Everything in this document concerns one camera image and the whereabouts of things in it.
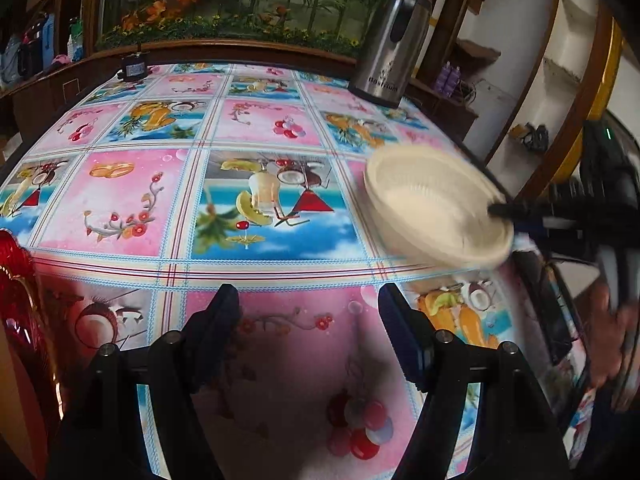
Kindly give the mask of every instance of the person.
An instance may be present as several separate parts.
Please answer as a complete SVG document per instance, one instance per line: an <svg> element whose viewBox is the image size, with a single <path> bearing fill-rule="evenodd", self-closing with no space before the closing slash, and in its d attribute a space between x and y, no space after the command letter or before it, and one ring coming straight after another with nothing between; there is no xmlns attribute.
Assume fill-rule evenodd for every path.
<svg viewBox="0 0 640 480"><path fill-rule="evenodd" d="M612 383L622 366L621 347L627 330L635 332L638 304L609 312L609 288L596 280L574 300L584 326L590 356L591 385L598 389L591 429L574 469L576 480L626 478L636 468L640 452L640 396L625 413L613 413Z"/></svg>

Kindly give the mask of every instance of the aquarium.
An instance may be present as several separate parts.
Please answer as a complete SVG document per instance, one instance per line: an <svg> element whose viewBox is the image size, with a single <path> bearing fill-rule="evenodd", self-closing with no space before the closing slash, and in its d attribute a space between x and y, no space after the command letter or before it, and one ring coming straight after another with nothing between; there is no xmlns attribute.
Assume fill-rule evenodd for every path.
<svg viewBox="0 0 640 480"><path fill-rule="evenodd" d="M97 49L159 40L274 41L357 56L378 0L100 0Z"/></svg>

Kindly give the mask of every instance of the tablecloth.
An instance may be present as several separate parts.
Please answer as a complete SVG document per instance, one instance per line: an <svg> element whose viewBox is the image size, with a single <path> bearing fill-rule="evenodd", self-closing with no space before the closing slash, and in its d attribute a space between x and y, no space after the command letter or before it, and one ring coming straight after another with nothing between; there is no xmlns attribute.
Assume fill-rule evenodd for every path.
<svg viewBox="0 0 640 480"><path fill-rule="evenodd" d="M33 254L56 313L63 381L101 344L145 346L220 284L239 289L223 370L194 396L228 478L390 478L424 396L377 313L386 282L469 343L515 341L552 405L584 367L581 344L549 366L510 264L442 276L385 251L358 198L367 157L389 143L464 155L411 102L378 107L346 86L245 64L114 76L1 188L0 228ZM450 475L464 471L478 391L468 388ZM168 478L145 386L139 400L152 468Z"/></svg>

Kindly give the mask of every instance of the bottle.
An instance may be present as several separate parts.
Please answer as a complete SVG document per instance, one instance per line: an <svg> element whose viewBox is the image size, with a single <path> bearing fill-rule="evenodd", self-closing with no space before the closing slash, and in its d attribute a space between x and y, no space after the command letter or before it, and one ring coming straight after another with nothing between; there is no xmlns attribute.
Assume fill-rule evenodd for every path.
<svg viewBox="0 0 640 480"><path fill-rule="evenodd" d="M447 64L440 69L440 73L438 74L438 77L436 78L436 82L433 85L433 89L437 93L442 94L442 90L444 89L444 85L447 82L447 79L449 78L450 73L451 73L451 63L447 61Z"/></svg>
<svg viewBox="0 0 640 480"><path fill-rule="evenodd" d="M84 49L82 48L82 20L78 18L75 18L71 25L71 38L74 44L71 61L79 61L84 57Z"/></svg>
<svg viewBox="0 0 640 480"><path fill-rule="evenodd" d="M457 66L451 71L449 77L447 77L447 82L444 85L444 95L446 95L446 97L451 97L453 95L453 91L456 89L456 86L458 86L459 81L460 67Z"/></svg>
<svg viewBox="0 0 640 480"><path fill-rule="evenodd" d="M74 39L71 37L71 34L69 35L69 39L66 40L66 55L68 56L69 61L74 57Z"/></svg>

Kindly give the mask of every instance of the red object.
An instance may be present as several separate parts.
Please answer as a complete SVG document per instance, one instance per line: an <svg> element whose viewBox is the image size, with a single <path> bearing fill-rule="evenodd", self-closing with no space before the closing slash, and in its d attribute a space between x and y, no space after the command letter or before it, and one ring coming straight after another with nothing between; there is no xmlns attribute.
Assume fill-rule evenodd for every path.
<svg viewBox="0 0 640 480"><path fill-rule="evenodd" d="M290 214L300 213L302 211L308 212L322 212L322 211L333 211L324 200L322 200L318 195L316 195L310 189L305 189L300 195L300 198L296 202L296 205L293 206Z"/></svg>
<svg viewBox="0 0 640 480"><path fill-rule="evenodd" d="M146 233L146 224L136 224L133 226L133 235L138 237Z"/></svg>
<svg viewBox="0 0 640 480"><path fill-rule="evenodd" d="M326 406L326 420L329 421L334 428L346 428L347 419L344 418L344 407L351 399L347 390L342 390L339 394L329 399Z"/></svg>
<svg viewBox="0 0 640 480"><path fill-rule="evenodd" d="M31 193L27 199L20 204L20 207L34 207L40 203L40 188Z"/></svg>
<svg viewBox="0 0 640 480"><path fill-rule="evenodd" d="M41 305L33 262L29 253L5 230L0 230L0 266L3 269L0 271L0 322L33 385L46 433L53 436L60 416L49 353L40 329L44 324L38 323L34 313L41 311Z"/></svg>
<svg viewBox="0 0 640 480"><path fill-rule="evenodd" d="M351 433L351 454L360 460L370 460L375 457L380 450L380 446L376 446L367 438L364 428L358 428Z"/></svg>
<svg viewBox="0 0 640 480"><path fill-rule="evenodd" d="M318 330L326 330L329 328L329 320L325 317L316 317L316 328Z"/></svg>
<svg viewBox="0 0 640 480"><path fill-rule="evenodd" d="M371 431L377 431L385 425L386 408L378 400L368 402L362 414L364 425Z"/></svg>
<svg viewBox="0 0 640 480"><path fill-rule="evenodd" d="M326 446L334 456L347 456L351 451L351 431L349 428L333 428L326 441Z"/></svg>

